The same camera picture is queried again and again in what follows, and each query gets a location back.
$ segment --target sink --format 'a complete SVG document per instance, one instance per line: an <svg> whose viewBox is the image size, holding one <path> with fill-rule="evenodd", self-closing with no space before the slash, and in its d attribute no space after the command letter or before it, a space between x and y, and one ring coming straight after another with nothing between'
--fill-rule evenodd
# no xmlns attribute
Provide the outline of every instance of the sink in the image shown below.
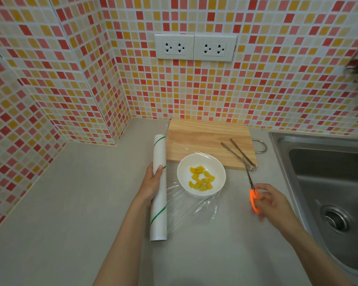
<svg viewBox="0 0 358 286"><path fill-rule="evenodd" d="M358 285L358 139L270 137L298 218Z"/></svg>

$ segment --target person's left hand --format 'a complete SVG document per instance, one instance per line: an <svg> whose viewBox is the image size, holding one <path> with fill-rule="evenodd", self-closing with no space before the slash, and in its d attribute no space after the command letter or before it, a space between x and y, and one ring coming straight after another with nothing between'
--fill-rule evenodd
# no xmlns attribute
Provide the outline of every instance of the person's left hand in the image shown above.
<svg viewBox="0 0 358 286"><path fill-rule="evenodd" d="M142 184L140 185L139 191L135 197L141 198L149 206L159 190L159 181L162 172L163 166L160 165L154 175L153 163L150 163L147 167L146 174L143 178Z"/></svg>

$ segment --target bowl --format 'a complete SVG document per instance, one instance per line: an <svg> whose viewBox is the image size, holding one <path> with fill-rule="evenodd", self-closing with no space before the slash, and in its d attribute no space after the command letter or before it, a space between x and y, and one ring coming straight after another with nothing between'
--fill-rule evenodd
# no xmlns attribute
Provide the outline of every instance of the bowl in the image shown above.
<svg viewBox="0 0 358 286"><path fill-rule="evenodd" d="M215 177L211 182L212 189L206 191L199 191L198 189L191 188L188 184L189 181L195 183L192 179L193 173L190 172L191 167L203 166L207 172ZM226 182L226 171L224 166L213 156L203 153L194 153L186 156L181 160L177 168L177 176L180 184L192 197L206 198L216 195L221 190Z"/></svg>

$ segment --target mango piece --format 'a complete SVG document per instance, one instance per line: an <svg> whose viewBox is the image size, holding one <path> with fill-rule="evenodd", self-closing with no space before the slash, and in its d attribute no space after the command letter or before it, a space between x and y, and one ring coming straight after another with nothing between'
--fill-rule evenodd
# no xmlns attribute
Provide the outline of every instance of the mango piece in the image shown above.
<svg viewBox="0 0 358 286"><path fill-rule="evenodd" d="M207 187L206 187L206 185L201 185L201 186L199 187L199 191L206 191L206 190L208 190Z"/></svg>

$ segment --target person's right arm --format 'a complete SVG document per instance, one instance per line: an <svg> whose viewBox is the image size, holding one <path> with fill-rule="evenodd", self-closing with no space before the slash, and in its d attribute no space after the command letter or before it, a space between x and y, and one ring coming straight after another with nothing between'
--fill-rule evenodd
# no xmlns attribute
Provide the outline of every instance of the person's right arm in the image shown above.
<svg viewBox="0 0 358 286"><path fill-rule="evenodd" d="M351 286L339 266L315 243L302 227L289 201L270 184L255 184L264 189L255 206L261 210L259 219L267 217L295 250L313 286Z"/></svg>

